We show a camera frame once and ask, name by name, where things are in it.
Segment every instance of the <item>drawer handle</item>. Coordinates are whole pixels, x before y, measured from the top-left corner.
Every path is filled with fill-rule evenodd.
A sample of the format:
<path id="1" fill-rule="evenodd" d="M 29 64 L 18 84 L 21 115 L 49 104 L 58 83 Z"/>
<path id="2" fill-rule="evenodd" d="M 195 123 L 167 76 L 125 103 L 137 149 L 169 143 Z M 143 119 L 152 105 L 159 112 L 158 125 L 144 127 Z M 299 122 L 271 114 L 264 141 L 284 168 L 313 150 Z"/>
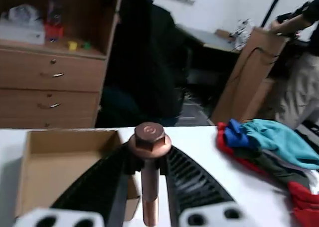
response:
<path id="1" fill-rule="evenodd" d="M 52 76 L 52 78 L 56 78 L 56 77 L 60 77 L 60 76 L 64 76 L 64 73 L 54 74 L 54 75 Z"/>
<path id="2" fill-rule="evenodd" d="M 54 75 L 51 75 L 51 74 L 47 74 L 47 73 L 41 72 L 40 75 L 43 76 L 43 77 L 57 78 L 57 77 L 60 77 L 60 76 L 64 76 L 64 73 L 56 73 Z"/>
<path id="3" fill-rule="evenodd" d="M 41 109 L 52 109 L 52 108 L 58 107 L 59 105 L 61 105 L 61 103 L 55 103 L 51 106 L 45 106 L 43 104 L 38 104 L 38 107 Z"/>

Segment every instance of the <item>red cloth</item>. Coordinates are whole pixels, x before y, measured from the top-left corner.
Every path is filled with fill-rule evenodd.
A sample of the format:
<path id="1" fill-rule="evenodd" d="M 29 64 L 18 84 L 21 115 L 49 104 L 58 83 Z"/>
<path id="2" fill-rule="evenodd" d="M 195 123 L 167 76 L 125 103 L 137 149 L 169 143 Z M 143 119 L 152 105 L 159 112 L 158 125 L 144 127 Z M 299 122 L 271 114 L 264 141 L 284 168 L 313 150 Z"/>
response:
<path id="1" fill-rule="evenodd" d="M 237 162 L 239 162 L 243 166 L 247 167 L 248 169 L 255 171 L 259 174 L 262 174 L 264 176 L 268 176 L 267 172 L 259 169 L 256 165 L 250 163 L 249 161 L 247 161 L 245 159 L 237 158 L 234 156 L 234 150 L 231 149 L 230 147 L 226 146 L 226 143 L 224 140 L 225 127 L 226 127 L 226 124 L 224 124 L 224 123 L 218 123 L 218 125 L 217 125 L 217 129 L 218 129 L 218 134 L 217 134 L 217 139 L 216 139 L 217 148 L 219 150 L 221 150 L 222 152 L 230 155 L 233 159 L 235 159 Z"/>
<path id="2" fill-rule="evenodd" d="M 313 195 L 296 182 L 288 184 L 294 204 L 294 214 L 303 227 L 317 227 L 319 223 L 319 195 Z"/>

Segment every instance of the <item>hexagonal bolt head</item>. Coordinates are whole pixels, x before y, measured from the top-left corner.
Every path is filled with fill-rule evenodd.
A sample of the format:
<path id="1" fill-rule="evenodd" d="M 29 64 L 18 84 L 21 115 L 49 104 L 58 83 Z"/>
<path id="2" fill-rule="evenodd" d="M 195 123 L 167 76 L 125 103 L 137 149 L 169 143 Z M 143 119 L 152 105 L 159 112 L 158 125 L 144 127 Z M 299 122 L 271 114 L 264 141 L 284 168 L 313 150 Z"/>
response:
<path id="1" fill-rule="evenodd" d="M 162 125 L 145 122 L 135 128 L 136 148 L 153 151 L 165 145 L 165 132 Z"/>

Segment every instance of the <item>red object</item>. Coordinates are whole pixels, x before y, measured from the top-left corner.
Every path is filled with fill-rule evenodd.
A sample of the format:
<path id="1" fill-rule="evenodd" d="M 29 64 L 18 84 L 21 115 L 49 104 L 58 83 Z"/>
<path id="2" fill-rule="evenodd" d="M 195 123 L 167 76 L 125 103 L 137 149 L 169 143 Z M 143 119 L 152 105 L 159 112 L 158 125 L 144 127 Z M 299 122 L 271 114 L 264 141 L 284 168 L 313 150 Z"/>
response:
<path id="1" fill-rule="evenodd" d="M 63 37 L 63 27 L 61 25 L 52 26 L 48 23 L 44 25 L 45 38 L 62 38 Z"/>
<path id="2" fill-rule="evenodd" d="M 234 150 L 231 149 L 230 147 L 226 146 L 226 142 L 224 140 L 225 127 L 226 127 L 226 124 L 224 124 L 224 123 L 218 123 L 218 125 L 217 125 L 217 129 L 218 129 L 218 134 L 217 134 L 217 139 L 216 139 L 217 148 L 220 151 L 231 156 L 233 159 L 235 159 L 237 162 L 239 162 L 243 166 L 247 167 L 248 169 L 250 169 L 254 172 L 257 172 L 259 174 L 262 174 L 264 176 L 268 176 L 267 172 L 259 169 L 256 165 L 250 163 L 249 161 L 247 161 L 245 159 L 235 157 Z"/>
<path id="3" fill-rule="evenodd" d="M 313 195 L 296 182 L 288 184 L 294 204 L 294 214 L 303 227 L 317 227 L 319 223 L 319 195 Z"/>

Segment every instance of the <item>cabinet drawer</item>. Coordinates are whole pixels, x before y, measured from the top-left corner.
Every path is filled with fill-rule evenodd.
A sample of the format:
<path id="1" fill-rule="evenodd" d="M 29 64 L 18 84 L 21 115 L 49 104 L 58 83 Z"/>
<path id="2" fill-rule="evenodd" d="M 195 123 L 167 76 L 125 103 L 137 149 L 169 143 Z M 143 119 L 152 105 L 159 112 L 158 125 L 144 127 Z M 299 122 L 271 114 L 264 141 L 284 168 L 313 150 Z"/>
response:
<path id="1" fill-rule="evenodd" d="M 0 87 L 39 90 L 101 90 L 105 62 L 0 49 Z"/>
<path id="2" fill-rule="evenodd" d="M 0 128 L 92 128 L 92 118 L 0 118 Z"/>
<path id="3" fill-rule="evenodd" d="M 98 93 L 0 90 L 0 120 L 93 118 L 98 99 Z"/>

